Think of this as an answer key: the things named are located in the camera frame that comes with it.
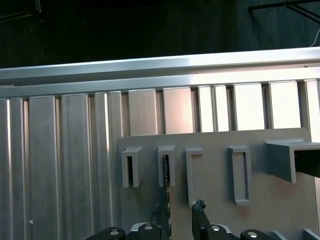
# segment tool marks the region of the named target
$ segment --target vertical metal rib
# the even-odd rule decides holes
[[[95,231],[89,100],[87,95],[62,96],[61,104],[66,238],[83,239]]]
[[[270,94],[273,128],[300,128],[297,82],[271,83]]]
[[[226,86],[214,86],[212,88],[212,107],[214,131],[229,131],[228,98]]]
[[[29,100],[29,154],[32,192],[32,239],[59,240],[61,237],[57,201],[56,99]]]
[[[298,84],[301,125],[309,130],[311,140],[320,143],[320,106],[317,80],[306,80]],[[315,196],[320,229],[320,178],[314,178]]]
[[[22,164],[23,175],[23,216],[24,216],[24,240],[32,239],[32,225],[30,219],[32,215],[32,191],[30,172],[30,148],[29,148],[29,101],[23,101],[23,150],[24,162]]]
[[[274,128],[274,121],[273,121],[273,113],[272,113],[270,84],[262,85],[261,89],[262,89],[264,126],[266,129],[273,129]]]
[[[129,91],[130,135],[158,134],[155,90]]]
[[[199,111],[200,111],[200,130],[202,133],[214,131],[213,118],[213,99],[210,86],[198,88]]]
[[[235,86],[228,86],[226,88],[226,97],[228,105],[228,119],[229,119],[229,130],[238,130],[237,126],[237,111],[236,111],[236,96],[235,96]]]
[[[94,162],[97,166],[100,226],[96,232],[114,225],[114,202],[112,189],[112,163],[110,149],[109,99],[106,93],[94,95],[95,138],[92,139]]]
[[[12,170],[12,239],[25,239],[28,208],[25,198],[25,133],[24,133],[24,101],[13,99],[10,101],[10,139],[11,139],[11,170]]]
[[[156,123],[158,134],[165,134],[165,108],[164,108],[164,93],[162,91],[155,92],[156,105]]]
[[[190,88],[165,88],[163,101],[165,132],[167,134],[193,133]]]
[[[112,192],[114,225],[122,226],[121,220],[121,166],[119,164],[118,140],[124,136],[123,107],[121,92],[111,92],[109,95],[109,123],[110,123],[110,154],[112,168]]]
[[[237,130],[265,129],[261,84],[235,85]]]
[[[0,236],[13,239],[9,100],[0,100]]]
[[[121,107],[122,107],[122,127],[123,136],[129,136],[130,129],[130,113],[129,113],[129,94],[121,93]]]

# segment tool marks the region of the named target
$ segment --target horizontal metal bar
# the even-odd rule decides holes
[[[8,84],[10,80],[20,80],[19,84],[66,83],[314,63],[320,63],[320,47],[3,68],[0,69],[0,82]]]
[[[302,10],[298,9],[296,6],[294,6],[294,5],[293,5],[293,6],[288,5],[288,6],[286,6],[286,7],[287,7],[288,9],[290,9],[290,10],[292,10],[292,11],[294,11],[294,12],[296,12],[296,13],[302,15],[302,16],[304,16],[305,18],[310,19],[310,20],[314,21],[314,22],[317,23],[317,24],[320,24],[320,21],[319,21],[318,19],[314,18],[314,17],[311,16],[311,15],[308,15],[308,14],[304,13]]]
[[[269,9],[269,8],[284,7],[284,6],[287,6],[287,5],[307,4],[307,3],[314,3],[314,2],[319,2],[319,0],[283,1],[283,2],[277,2],[277,3],[250,6],[249,10],[251,11],[251,10],[257,10],[257,9]]]
[[[0,99],[320,79],[320,67],[158,76],[0,88]]]

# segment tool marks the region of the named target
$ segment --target dark background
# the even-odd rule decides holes
[[[310,46],[313,21],[285,7],[248,12],[275,2],[40,0],[42,16],[0,24],[0,68]],[[0,16],[33,4],[0,0]],[[320,2],[301,6],[320,14]]]

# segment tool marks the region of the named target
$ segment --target screw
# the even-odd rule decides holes
[[[110,235],[118,235],[119,232],[117,230],[113,230],[112,232],[110,232]]]
[[[213,225],[213,226],[211,226],[211,229],[213,230],[213,231],[219,231],[220,230],[220,227],[218,227],[218,226],[216,226],[216,225]]]
[[[144,227],[144,229],[145,230],[151,230],[151,229],[153,229],[153,227],[151,225],[147,225],[147,226]]]
[[[256,233],[253,232],[253,231],[249,231],[247,234],[248,234],[251,238],[253,238],[253,239],[255,239],[255,238],[258,237],[258,234],[256,234]]]

